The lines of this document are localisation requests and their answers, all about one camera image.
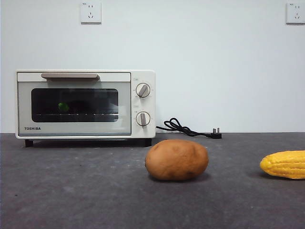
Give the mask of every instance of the green object inside oven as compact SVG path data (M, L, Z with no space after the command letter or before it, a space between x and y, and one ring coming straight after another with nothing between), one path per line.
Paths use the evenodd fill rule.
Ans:
M66 103L59 103L58 109L62 112L67 112L70 108Z

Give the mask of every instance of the oven window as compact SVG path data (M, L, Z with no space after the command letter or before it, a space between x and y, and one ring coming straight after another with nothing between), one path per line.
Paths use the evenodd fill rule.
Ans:
M99 88L35 88L31 92L36 123L116 122L118 91Z

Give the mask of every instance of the oven foot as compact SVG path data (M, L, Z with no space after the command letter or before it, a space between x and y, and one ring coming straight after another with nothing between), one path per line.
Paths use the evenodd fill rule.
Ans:
M144 139L144 147L152 146L152 139L151 138L145 138Z
M25 142L25 147L32 147L33 146L33 141L32 140L26 139L26 140L24 140L24 142Z

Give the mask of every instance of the oven knob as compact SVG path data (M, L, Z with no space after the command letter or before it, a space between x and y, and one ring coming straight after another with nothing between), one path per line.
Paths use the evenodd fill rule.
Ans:
M151 117L147 112L142 111L137 114L136 120L139 125L146 126L151 121Z
M149 86L147 84L141 83L137 86L136 92L140 98L145 98L149 95L149 93L151 92L151 89L149 88Z

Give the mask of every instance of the oven door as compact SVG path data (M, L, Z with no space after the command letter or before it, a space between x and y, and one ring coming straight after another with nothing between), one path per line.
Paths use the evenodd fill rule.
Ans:
M88 75L18 73L19 136L131 135L130 73Z

